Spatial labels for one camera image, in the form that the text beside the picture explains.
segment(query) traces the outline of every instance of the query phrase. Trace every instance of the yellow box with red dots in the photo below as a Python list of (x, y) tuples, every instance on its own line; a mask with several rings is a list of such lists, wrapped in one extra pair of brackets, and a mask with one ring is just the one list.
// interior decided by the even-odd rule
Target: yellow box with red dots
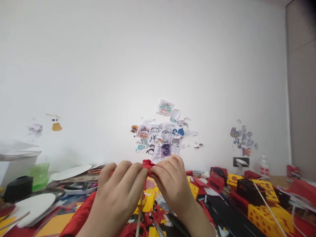
[[(271, 204), (271, 210), (285, 232), (294, 233), (293, 219), (290, 213), (278, 204)], [(275, 222), (266, 206), (248, 205), (248, 219), (267, 237), (283, 237), (280, 227)]]

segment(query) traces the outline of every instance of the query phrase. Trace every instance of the finger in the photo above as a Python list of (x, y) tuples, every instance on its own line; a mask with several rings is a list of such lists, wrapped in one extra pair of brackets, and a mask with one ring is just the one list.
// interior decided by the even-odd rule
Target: finger
[(161, 168), (164, 168), (168, 174), (170, 175), (170, 177), (173, 179), (173, 181), (175, 182), (176, 181), (176, 174), (177, 174), (177, 171), (175, 170), (175, 168), (171, 165), (171, 163), (169, 163), (168, 161), (161, 161), (161, 162), (158, 162), (156, 164), (156, 167), (161, 167)]
[(115, 168), (116, 168), (116, 164), (110, 163), (101, 170), (100, 175), (99, 175), (99, 180), (98, 180), (99, 186), (102, 186), (107, 181), (109, 181), (111, 172), (114, 171)]
[(114, 173), (112, 174), (110, 181), (117, 185), (122, 180), (131, 165), (132, 163), (130, 161), (122, 161), (121, 163), (119, 163)]
[(168, 192), (172, 192), (172, 190), (170, 190), (169, 187), (172, 187), (172, 183), (174, 183), (173, 179), (171, 178), (170, 174), (164, 169), (161, 168), (159, 166), (155, 166), (153, 168), (151, 168), (150, 170), (155, 176), (157, 176), (159, 178), (158, 182), (161, 183), (161, 186)]
[(184, 163), (183, 163), (183, 160), (180, 156), (178, 156), (177, 154), (172, 154), (171, 155), (172, 158), (174, 158), (179, 164), (180, 166), (182, 167), (182, 169), (185, 171), (184, 169)]
[(130, 188), (132, 187), (136, 179), (138, 172), (141, 171), (142, 168), (143, 168), (143, 165), (141, 163), (132, 164), (128, 168), (122, 180), (120, 181), (120, 185), (124, 186), (127, 190), (130, 190)]
[(144, 191), (144, 185), (145, 185), (145, 180), (147, 178), (147, 175), (148, 175), (148, 169), (145, 168), (139, 171), (129, 191), (128, 199), (130, 200), (131, 204), (135, 206), (135, 208), (138, 204), (138, 200), (142, 192)]
[(172, 156), (168, 157), (166, 161), (168, 161), (176, 171), (178, 171), (181, 168), (180, 164)]
[(157, 175), (155, 175), (155, 174), (152, 174), (151, 177), (155, 180), (155, 182), (156, 182), (156, 184), (157, 184), (162, 196), (164, 198), (166, 198), (167, 197), (167, 191), (166, 191), (164, 185), (162, 184), (160, 178)]

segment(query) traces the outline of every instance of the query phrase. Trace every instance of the hand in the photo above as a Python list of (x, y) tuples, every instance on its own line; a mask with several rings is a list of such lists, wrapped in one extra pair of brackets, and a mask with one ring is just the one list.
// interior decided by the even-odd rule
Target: hand
[(160, 161), (150, 170), (168, 206), (180, 219), (185, 219), (188, 210), (195, 208), (195, 201), (180, 156), (173, 154)]
[(104, 167), (89, 217), (77, 236), (118, 236), (137, 207), (147, 174), (141, 163), (130, 161)]

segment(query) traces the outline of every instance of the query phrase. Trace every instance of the right hand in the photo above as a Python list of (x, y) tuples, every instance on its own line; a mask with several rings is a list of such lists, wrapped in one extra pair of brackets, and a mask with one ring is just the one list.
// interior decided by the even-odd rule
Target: right hand
[(180, 219), (185, 219), (189, 210), (196, 208), (197, 202), (192, 195), (181, 157), (173, 154), (158, 162), (150, 171), (168, 206)]

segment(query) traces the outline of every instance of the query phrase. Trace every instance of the wooden stick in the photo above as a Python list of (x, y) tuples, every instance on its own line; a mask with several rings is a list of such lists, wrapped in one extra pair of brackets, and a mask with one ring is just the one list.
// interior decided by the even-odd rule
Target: wooden stick
[(139, 236), (139, 227), (140, 227), (140, 224), (141, 224), (141, 215), (142, 215), (142, 211), (143, 211), (143, 194), (144, 194), (144, 191), (142, 191), (141, 204), (138, 207), (137, 229), (136, 229), (136, 235), (135, 235), (136, 237)]
[(3, 230), (3, 229), (5, 229), (5, 228), (7, 228), (7, 227), (13, 225), (14, 223), (19, 222), (19, 221), (22, 220), (24, 217), (26, 217), (28, 214), (30, 214), (30, 212), (25, 213), (23, 216), (21, 216), (20, 218), (16, 219), (15, 221), (13, 221), (13, 222), (11, 222), (11, 223), (9, 223), (9, 224), (7, 224), (7, 225), (1, 227), (0, 230)]

